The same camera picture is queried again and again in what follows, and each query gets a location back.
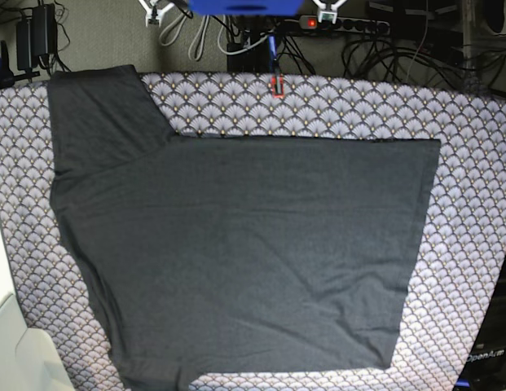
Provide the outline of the black power adapter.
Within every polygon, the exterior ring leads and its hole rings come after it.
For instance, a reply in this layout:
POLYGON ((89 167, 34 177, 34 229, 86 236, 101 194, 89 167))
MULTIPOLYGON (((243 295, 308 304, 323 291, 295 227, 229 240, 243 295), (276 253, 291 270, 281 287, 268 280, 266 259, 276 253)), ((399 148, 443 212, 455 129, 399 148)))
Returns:
POLYGON ((38 66, 49 69, 51 57, 57 54, 55 5, 41 3, 22 16, 15 26, 16 62, 20 71, 38 66))

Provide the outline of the blue mount plate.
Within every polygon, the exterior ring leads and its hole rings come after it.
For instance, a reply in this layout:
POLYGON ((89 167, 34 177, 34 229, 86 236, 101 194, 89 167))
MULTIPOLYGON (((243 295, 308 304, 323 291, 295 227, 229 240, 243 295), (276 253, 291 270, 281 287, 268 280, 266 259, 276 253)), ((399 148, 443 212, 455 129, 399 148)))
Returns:
POLYGON ((189 7, 200 15, 295 15, 302 0, 192 0, 189 7))

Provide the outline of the black power strip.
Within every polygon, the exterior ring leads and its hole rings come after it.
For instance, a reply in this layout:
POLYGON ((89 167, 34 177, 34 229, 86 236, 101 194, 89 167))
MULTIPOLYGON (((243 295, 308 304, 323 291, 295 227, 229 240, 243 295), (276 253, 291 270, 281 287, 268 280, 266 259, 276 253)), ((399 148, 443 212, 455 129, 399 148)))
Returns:
POLYGON ((321 33, 354 33, 365 35, 389 36, 390 24, 386 21, 366 20, 359 18, 337 17, 336 23, 332 21, 318 21, 314 15, 301 15, 298 19, 300 28, 321 33))

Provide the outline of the white plastic bin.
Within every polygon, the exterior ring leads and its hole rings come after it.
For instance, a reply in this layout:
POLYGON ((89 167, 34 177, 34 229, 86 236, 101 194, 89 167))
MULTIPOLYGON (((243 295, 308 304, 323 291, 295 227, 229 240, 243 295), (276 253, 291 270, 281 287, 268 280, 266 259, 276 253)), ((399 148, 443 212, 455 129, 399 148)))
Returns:
POLYGON ((0 390, 72 389, 51 337, 24 320, 0 228, 0 390))

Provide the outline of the red and blue clamp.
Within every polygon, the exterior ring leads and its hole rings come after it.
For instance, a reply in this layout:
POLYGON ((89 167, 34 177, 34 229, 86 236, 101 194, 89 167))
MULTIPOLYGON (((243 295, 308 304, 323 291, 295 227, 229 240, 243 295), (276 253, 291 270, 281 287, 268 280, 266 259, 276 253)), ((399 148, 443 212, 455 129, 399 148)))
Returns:
POLYGON ((271 67, 271 88, 272 94, 275 98, 284 97, 284 78, 279 66, 277 45, 274 35, 268 36, 268 49, 270 56, 270 67, 271 67))

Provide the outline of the dark grey T-shirt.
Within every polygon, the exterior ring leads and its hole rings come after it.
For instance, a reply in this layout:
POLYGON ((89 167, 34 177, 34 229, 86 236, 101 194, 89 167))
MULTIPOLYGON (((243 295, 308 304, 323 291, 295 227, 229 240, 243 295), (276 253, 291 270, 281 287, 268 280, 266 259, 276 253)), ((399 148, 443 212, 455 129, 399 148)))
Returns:
POLYGON ((48 99, 50 204, 124 386, 390 366, 438 140, 183 137, 131 66, 48 99))

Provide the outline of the black OpenArm box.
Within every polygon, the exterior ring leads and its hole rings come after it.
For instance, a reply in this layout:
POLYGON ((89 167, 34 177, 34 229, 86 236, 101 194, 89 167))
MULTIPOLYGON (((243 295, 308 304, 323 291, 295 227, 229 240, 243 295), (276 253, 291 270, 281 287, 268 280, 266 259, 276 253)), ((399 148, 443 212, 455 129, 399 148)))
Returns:
POLYGON ((506 390, 506 256, 455 390, 506 390))

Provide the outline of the fan-patterned table cloth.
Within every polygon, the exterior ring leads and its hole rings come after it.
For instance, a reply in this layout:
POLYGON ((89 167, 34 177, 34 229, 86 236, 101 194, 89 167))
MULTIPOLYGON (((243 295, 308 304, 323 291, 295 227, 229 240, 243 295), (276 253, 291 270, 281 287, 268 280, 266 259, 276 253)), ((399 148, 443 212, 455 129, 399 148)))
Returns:
MULTIPOLYGON (((251 73, 149 73, 147 92, 183 135, 435 138, 442 148, 401 332, 386 371, 208 374, 194 390, 450 390, 506 255, 506 102, 443 90, 251 73)), ((77 390, 120 390, 86 286, 49 205, 42 83, 0 90, 0 226, 22 314, 47 331, 77 390)))

